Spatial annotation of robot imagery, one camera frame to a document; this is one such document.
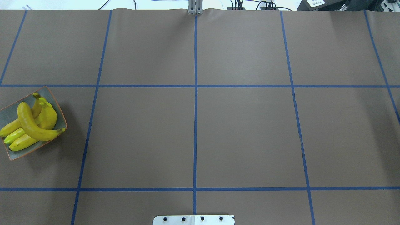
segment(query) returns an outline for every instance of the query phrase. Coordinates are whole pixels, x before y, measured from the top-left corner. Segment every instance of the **gray table surface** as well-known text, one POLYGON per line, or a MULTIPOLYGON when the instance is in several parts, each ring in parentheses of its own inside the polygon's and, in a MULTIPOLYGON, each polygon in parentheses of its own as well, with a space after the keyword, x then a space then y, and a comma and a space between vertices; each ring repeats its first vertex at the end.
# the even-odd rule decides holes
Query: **gray table surface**
POLYGON ((47 85, 69 127, 0 154, 0 224, 400 224, 399 19, 0 11, 0 108, 47 85))

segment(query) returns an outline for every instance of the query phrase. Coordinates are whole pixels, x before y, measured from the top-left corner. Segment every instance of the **banana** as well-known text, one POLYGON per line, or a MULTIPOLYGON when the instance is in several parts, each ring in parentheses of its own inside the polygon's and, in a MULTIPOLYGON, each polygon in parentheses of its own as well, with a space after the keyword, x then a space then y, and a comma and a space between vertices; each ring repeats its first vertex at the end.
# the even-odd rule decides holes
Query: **banana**
MULTIPOLYGON (((38 99, 39 101, 39 106, 41 107, 40 114, 38 117, 35 119, 35 123, 42 129, 48 129, 51 130, 53 129, 54 125, 56 124, 57 121, 57 113, 54 111, 53 106, 46 101, 45 98, 40 97, 38 99)), ((21 137, 22 135, 26 134, 25 131, 21 128, 17 129, 16 131, 12 132, 9 134, 6 139, 4 139, 4 143, 6 144, 11 144, 13 141, 21 137)))
MULTIPOLYGON (((40 111, 42 110, 42 107, 40 106, 40 102, 39 102, 39 98, 41 98, 42 96, 40 96, 40 94, 38 93, 33 93, 32 94, 33 97, 36 98, 35 103, 32 107, 32 115, 33 118, 38 117, 38 115, 40 114, 40 111)), ((6 126, 4 126, 1 130, 0 130, 0 137, 6 137, 9 134, 11 134, 12 132, 16 131, 18 128, 21 127, 20 121, 18 119, 12 121, 11 123, 7 124, 6 126)))
POLYGON ((40 128, 36 125, 32 111, 26 102, 21 102, 18 105, 17 114, 22 129, 24 129, 27 135, 38 141, 50 141, 65 131, 64 127, 55 131, 40 128))
MULTIPOLYGON (((51 130, 56 125, 57 112, 53 109, 53 106, 48 103, 44 98, 39 98, 39 101, 40 106, 42 107, 42 111, 40 112, 35 122, 37 122, 39 118, 41 119, 41 121, 39 122, 38 127, 46 130, 51 130)), ((33 145, 36 142, 38 142, 38 140, 24 133, 12 142, 12 144, 10 145, 10 150, 19 151, 33 145)))

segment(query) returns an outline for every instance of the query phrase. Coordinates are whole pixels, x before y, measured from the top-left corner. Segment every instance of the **white sticker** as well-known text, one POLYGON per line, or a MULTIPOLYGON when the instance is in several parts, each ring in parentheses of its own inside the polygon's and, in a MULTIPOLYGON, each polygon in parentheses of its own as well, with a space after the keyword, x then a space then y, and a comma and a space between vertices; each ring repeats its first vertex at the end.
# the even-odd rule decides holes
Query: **white sticker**
POLYGON ((307 2, 310 4, 311 7, 317 7, 325 4, 324 0, 307 0, 307 2))

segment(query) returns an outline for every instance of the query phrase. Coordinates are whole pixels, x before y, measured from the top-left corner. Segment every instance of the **white metal plate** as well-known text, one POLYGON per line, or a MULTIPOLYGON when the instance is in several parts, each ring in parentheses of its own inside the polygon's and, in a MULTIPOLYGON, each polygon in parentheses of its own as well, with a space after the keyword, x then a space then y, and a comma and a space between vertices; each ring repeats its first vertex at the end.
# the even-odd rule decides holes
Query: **white metal plate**
POLYGON ((157 216, 153 225, 235 225, 233 215, 157 216))

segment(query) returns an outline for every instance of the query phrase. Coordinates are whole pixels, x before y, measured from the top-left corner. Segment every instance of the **white bracket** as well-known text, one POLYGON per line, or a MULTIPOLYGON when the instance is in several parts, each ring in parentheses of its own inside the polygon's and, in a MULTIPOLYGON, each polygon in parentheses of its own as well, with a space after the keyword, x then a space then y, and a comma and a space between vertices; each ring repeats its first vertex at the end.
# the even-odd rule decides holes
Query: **white bracket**
POLYGON ((235 225, 233 215, 157 216, 153 225, 235 225))
POLYGON ((188 13, 190 15, 203 14, 203 0, 189 0, 188 13))

